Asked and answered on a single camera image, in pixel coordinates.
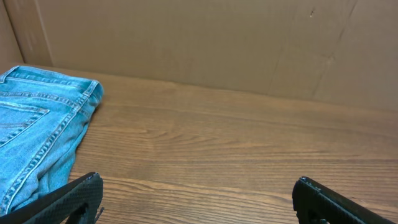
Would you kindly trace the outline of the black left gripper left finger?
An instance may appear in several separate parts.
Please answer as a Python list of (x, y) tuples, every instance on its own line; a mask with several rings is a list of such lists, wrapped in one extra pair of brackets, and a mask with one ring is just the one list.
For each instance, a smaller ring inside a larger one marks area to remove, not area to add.
[(94, 224), (103, 213), (103, 180), (89, 172), (42, 198), (1, 217), (1, 224)]

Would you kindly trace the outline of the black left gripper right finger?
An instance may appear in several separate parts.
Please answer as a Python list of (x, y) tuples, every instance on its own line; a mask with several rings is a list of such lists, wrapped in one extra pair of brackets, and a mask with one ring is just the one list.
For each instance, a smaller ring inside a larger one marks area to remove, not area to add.
[(300, 177), (292, 191), (300, 224), (394, 224), (309, 177)]

